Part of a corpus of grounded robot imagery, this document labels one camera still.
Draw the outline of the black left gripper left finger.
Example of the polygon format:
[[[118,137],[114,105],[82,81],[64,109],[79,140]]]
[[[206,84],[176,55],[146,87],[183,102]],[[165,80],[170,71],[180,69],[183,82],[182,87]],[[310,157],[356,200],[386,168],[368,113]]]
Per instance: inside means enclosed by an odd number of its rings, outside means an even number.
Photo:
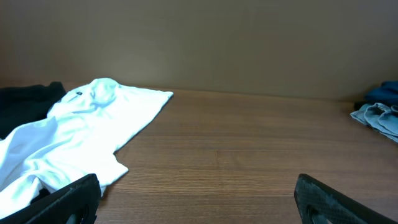
[[[5,218],[1,224],[94,224],[101,198],[96,174],[88,174],[62,189],[46,189],[30,205]]]

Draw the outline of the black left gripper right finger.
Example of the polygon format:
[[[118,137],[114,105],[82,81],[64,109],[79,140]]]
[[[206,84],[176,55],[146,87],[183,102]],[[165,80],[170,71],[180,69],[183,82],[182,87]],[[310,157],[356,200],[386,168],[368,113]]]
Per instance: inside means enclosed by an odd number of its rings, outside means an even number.
[[[307,174],[298,176],[294,199],[303,224],[397,224]]]

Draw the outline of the white t-shirt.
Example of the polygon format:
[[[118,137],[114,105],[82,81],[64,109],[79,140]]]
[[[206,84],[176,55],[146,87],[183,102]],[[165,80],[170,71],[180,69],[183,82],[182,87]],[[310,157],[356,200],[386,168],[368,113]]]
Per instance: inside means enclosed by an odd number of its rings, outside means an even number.
[[[1,139],[1,216],[27,207],[41,189],[56,192],[88,174],[105,190],[127,173],[115,152],[171,97],[98,78],[69,91],[45,119],[16,127]]]

